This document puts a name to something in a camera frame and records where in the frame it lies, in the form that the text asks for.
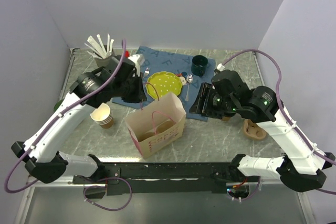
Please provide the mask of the brown paper cup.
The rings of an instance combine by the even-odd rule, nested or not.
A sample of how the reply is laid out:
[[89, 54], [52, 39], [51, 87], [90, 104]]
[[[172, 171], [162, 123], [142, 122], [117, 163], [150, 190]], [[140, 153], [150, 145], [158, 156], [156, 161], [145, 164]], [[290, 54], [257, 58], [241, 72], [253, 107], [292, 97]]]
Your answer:
[[224, 116], [222, 117], [221, 121], [223, 122], [228, 122], [229, 120], [231, 120], [233, 118], [233, 116]]

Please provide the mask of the pink paper gift bag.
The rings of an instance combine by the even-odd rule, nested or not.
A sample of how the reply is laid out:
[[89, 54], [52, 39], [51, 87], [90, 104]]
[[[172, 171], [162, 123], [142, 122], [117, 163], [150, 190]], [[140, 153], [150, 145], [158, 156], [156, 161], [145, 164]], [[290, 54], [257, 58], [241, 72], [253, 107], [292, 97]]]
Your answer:
[[169, 92], [125, 119], [131, 139], [143, 158], [148, 158], [183, 134], [186, 112], [180, 99]]

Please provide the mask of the brown pulp cup carrier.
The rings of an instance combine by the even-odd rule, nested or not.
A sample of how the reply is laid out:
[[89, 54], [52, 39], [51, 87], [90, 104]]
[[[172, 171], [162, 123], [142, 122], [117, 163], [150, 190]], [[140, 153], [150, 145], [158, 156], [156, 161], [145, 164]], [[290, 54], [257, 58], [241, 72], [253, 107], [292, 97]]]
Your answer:
[[163, 133], [163, 132], [165, 132], [166, 130], [168, 130], [169, 128], [171, 128], [174, 125], [175, 125], [175, 122], [173, 122], [171, 120], [167, 120], [167, 121], [161, 123], [159, 126], [157, 126], [156, 129], [152, 129], [150, 131], [142, 133], [138, 137], [138, 141], [142, 142], [142, 141], [146, 140], [149, 137], [155, 136], [156, 134]]

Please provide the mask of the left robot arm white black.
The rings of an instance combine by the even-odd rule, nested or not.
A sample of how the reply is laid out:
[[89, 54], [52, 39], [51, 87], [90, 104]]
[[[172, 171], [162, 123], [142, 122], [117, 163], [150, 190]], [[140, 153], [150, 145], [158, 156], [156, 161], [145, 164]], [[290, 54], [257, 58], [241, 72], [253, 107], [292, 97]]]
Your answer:
[[12, 151], [25, 162], [29, 174], [45, 184], [71, 175], [100, 182], [104, 176], [103, 164], [95, 156], [69, 155], [60, 148], [89, 114], [112, 98], [128, 103], [146, 101], [140, 71], [144, 61], [143, 55], [115, 56], [106, 67], [81, 74], [42, 128], [25, 142], [12, 145]]

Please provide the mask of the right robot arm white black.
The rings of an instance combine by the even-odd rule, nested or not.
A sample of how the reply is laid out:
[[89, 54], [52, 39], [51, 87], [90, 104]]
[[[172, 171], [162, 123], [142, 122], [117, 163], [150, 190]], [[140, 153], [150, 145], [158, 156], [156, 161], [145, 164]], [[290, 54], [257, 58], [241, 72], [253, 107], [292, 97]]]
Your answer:
[[327, 178], [323, 170], [331, 167], [335, 156], [317, 149], [299, 131], [272, 89], [266, 86], [250, 89], [236, 71], [215, 72], [210, 83], [201, 84], [190, 113], [214, 119], [239, 114], [264, 130], [285, 153], [275, 158], [238, 154], [224, 177], [238, 182], [250, 176], [268, 177], [297, 192], [321, 190]]

